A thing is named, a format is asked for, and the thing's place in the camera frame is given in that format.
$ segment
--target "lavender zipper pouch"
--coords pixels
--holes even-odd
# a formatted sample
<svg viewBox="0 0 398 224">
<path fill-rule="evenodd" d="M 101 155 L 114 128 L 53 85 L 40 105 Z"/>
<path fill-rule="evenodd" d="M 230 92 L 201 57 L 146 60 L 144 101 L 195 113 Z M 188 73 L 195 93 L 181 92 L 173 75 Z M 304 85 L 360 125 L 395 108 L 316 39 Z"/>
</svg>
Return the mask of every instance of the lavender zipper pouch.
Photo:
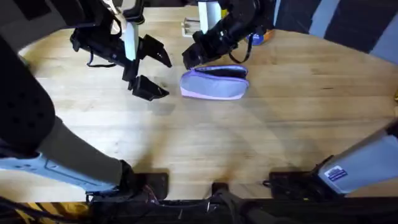
<svg viewBox="0 0 398 224">
<path fill-rule="evenodd" d="M 247 68 L 241 65 L 193 68 L 181 77 L 181 94 L 207 100 L 237 100 L 249 87 L 247 74 Z"/>
</svg>

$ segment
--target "blue label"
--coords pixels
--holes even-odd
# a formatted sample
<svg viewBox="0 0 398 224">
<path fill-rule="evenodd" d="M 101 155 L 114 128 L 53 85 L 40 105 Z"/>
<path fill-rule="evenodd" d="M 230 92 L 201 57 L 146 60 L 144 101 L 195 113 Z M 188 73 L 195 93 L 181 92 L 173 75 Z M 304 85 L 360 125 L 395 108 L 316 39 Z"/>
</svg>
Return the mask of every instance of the blue label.
<svg viewBox="0 0 398 224">
<path fill-rule="evenodd" d="M 332 182 L 347 176 L 347 172 L 341 168 L 340 166 L 335 166 L 332 169 L 325 172 L 325 175 L 331 180 Z"/>
<path fill-rule="evenodd" d="M 264 36 L 263 35 L 258 35 L 258 34 L 254 34 L 253 35 L 253 45 L 260 45 L 262 44 L 264 41 Z"/>
</svg>

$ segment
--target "black cable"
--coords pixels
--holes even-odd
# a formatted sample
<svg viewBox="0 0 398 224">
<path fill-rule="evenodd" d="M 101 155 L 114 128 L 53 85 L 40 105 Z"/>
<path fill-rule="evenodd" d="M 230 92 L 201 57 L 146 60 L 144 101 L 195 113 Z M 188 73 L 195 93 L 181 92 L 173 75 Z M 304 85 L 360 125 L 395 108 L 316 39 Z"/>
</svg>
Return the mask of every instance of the black cable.
<svg viewBox="0 0 398 224">
<path fill-rule="evenodd" d="M 109 65 L 92 65 L 91 63 L 93 62 L 93 60 L 94 60 L 94 52 L 93 50 L 90 49 L 90 59 L 87 62 L 87 66 L 89 66 L 90 68 L 113 68 L 116 66 L 116 64 L 114 63 Z"/>
<path fill-rule="evenodd" d="M 251 49 L 252 49 L 252 47 L 253 47 L 253 38 L 254 38 L 254 33 L 253 33 L 253 34 L 250 34 L 250 36 L 249 36 L 248 50 L 246 51 L 246 55 L 244 56 L 243 61 L 240 62 L 239 60 L 237 60 L 237 59 L 232 55 L 232 52 L 228 53 L 230 59 L 231 59 L 233 62 L 240 64 L 240 63 L 246 62 L 246 61 L 249 59 L 250 53 L 251 53 Z"/>
<path fill-rule="evenodd" d="M 57 221 L 57 222 L 63 222 L 63 223 L 82 223 L 81 220 L 73 219 L 73 218 L 67 218 L 63 217 L 60 215 L 53 215 L 49 212 L 42 212 L 33 208 L 26 207 L 25 205 L 13 202 L 11 200 L 8 200 L 2 196 L 0 196 L 0 204 L 11 209 L 18 209 L 23 211 L 24 213 L 31 215 L 33 217 L 45 217 L 49 218 L 51 220 Z"/>
<path fill-rule="evenodd" d="M 204 199 L 201 202 L 192 204 L 192 205 L 166 205 L 163 203 L 154 203 L 154 204 L 157 206 L 160 206 L 160 207 L 165 207 L 165 208 L 193 208 L 193 207 L 199 207 L 199 206 L 203 206 L 203 205 L 210 203 L 210 200 L 212 198 L 213 198 L 213 196 L 209 197 L 208 199 Z"/>
</svg>

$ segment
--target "sticker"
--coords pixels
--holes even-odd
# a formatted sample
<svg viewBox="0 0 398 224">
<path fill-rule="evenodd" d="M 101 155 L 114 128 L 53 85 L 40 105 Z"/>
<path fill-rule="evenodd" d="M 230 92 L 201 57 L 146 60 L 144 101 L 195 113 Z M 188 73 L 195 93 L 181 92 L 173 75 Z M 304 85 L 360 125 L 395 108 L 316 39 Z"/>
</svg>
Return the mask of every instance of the sticker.
<svg viewBox="0 0 398 224">
<path fill-rule="evenodd" d="M 325 175 L 329 178 L 329 180 L 334 182 L 344 176 L 347 176 L 348 174 L 340 166 L 335 166 L 335 167 L 331 168 L 330 170 L 326 171 Z"/>
</svg>

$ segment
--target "wooden tabletop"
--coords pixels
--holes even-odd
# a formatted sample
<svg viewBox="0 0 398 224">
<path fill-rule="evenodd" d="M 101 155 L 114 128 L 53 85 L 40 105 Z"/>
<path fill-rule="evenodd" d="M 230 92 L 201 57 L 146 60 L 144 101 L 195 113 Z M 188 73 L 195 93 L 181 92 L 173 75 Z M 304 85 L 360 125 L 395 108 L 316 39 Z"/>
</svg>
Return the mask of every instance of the wooden tabletop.
<svg viewBox="0 0 398 224">
<path fill-rule="evenodd" d="M 151 58 L 141 63 L 139 73 L 170 92 L 150 103 L 127 91 L 121 67 L 88 68 L 89 54 L 75 53 L 69 42 L 72 30 L 56 32 L 21 54 L 74 133 L 136 172 L 167 170 L 169 199 L 203 198 L 215 180 L 231 183 L 241 197 L 269 197 L 260 183 L 270 170 L 310 170 L 394 119 L 396 65 L 282 31 L 254 47 L 244 64 L 251 86 L 242 100 L 182 98 L 181 53 L 192 40 L 182 37 L 180 23 L 197 14 L 195 7 L 146 9 L 140 33 L 163 42 L 173 64 L 167 68 Z M 242 42 L 235 56 L 243 58 L 246 47 Z M 223 57 L 211 64 L 229 63 Z M 354 195 L 398 195 L 397 186 L 392 181 Z M 85 197 L 77 187 L 8 170 L 0 171 L 0 195 L 20 202 Z"/>
</svg>

